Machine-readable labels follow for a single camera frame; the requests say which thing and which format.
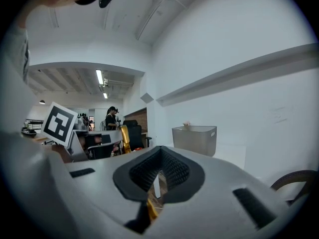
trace office chair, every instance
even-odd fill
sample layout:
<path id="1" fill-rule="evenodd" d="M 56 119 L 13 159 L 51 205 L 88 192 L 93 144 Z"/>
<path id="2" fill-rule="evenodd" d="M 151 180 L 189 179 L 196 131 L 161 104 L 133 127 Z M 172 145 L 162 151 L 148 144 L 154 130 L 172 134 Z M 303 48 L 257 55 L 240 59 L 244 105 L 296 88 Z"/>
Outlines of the office chair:
<path id="1" fill-rule="evenodd" d="M 125 120 L 123 121 L 123 125 L 126 125 L 129 131 L 130 138 L 130 147 L 131 150 L 135 150 L 136 148 L 146 148 L 142 142 L 142 127 L 138 125 L 136 120 Z M 150 146 L 151 137 L 145 137 L 147 140 L 147 147 Z"/>

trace black slot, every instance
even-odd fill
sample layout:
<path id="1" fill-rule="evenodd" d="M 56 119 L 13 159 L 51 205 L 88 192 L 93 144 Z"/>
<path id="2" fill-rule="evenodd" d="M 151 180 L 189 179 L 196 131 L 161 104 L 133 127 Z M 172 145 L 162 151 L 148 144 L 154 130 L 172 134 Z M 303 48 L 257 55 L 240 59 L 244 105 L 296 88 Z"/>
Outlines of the black slot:
<path id="1" fill-rule="evenodd" d="M 236 189 L 233 194 L 259 229 L 276 218 L 248 189 Z"/>
<path id="2" fill-rule="evenodd" d="M 102 143 L 103 143 L 103 144 L 104 144 L 104 143 L 111 143 L 111 137 L 110 137 L 109 134 L 103 134 L 103 135 L 101 136 L 101 138 L 102 138 Z"/>
<path id="3" fill-rule="evenodd" d="M 95 172 L 94 169 L 86 168 L 86 169 L 70 172 L 70 175 L 72 176 L 72 178 L 75 178 L 75 177 L 80 177 L 80 176 L 87 175 L 94 172 Z"/>
<path id="4" fill-rule="evenodd" d="M 199 164 L 167 147 L 157 146 L 120 166 L 113 174 L 113 181 L 126 199 L 146 202 L 147 192 L 160 170 L 168 189 L 163 197 L 164 203 L 189 200 L 205 180 Z"/>

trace white ceiling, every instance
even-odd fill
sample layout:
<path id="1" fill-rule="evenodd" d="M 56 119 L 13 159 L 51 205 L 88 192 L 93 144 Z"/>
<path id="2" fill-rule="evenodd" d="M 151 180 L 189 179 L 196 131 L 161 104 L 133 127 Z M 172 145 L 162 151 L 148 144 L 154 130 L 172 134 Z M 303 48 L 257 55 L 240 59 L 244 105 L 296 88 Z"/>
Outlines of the white ceiling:
<path id="1" fill-rule="evenodd" d="M 100 90 L 95 70 L 77 68 L 47 68 L 30 70 L 29 87 L 35 93 L 79 92 L 90 95 L 102 95 L 106 92 L 111 99 L 122 100 L 129 87 L 134 82 L 134 76 L 117 72 L 102 71 L 108 79 L 109 86 Z"/>
<path id="2" fill-rule="evenodd" d="M 56 9 L 39 7 L 28 19 L 33 31 L 43 27 L 64 28 L 70 25 L 93 24 L 105 31 L 131 35 L 153 45 L 174 18 L 195 0 L 113 0 L 101 9 L 98 1 L 87 6 L 73 4 Z"/>
<path id="3" fill-rule="evenodd" d="M 44 39 L 56 29 L 67 29 L 77 33 L 76 27 L 98 27 L 106 34 L 120 33 L 124 38 L 134 38 L 150 46 L 168 27 L 172 20 L 186 10 L 195 0 L 113 0 L 101 9 L 98 1 L 87 6 L 73 4 L 56 9 L 39 7 L 28 18 L 27 29 L 30 42 L 38 36 Z M 87 31 L 85 38 L 90 38 Z M 133 83 L 134 77 L 123 73 L 104 71 L 110 80 Z M 105 90 L 99 89 L 95 70 L 76 68 L 46 68 L 40 71 L 31 69 L 29 86 L 36 92 L 72 92 L 101 95 L 106 91 L 110 98 L 123 99 L 128 90 L 126 84 L 110 84 Z"/>

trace transparent plastic bin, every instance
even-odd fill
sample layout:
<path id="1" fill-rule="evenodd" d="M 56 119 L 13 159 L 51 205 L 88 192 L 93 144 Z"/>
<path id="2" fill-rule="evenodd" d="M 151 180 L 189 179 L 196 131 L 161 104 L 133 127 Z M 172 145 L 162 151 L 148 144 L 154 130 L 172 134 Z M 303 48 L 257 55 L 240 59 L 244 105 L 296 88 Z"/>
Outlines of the transparent plastic bin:
<path id="1" fill-rule="evenodd" d="M 187 125 L 172 128 L 174 147 L 212 157 L 216 151 L 217 127 Z"/>

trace fluorescent light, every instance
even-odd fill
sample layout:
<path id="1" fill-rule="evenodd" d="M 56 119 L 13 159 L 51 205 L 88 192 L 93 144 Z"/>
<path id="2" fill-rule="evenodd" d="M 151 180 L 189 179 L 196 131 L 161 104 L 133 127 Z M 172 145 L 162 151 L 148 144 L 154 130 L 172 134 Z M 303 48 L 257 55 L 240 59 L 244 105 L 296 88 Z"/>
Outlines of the fluorescent light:
<path id="1" fill-rule="evenodd" d="M 99 83 L 103 84 L 102 71 L 96 70 L 96 75 L 98 76 Z"/>

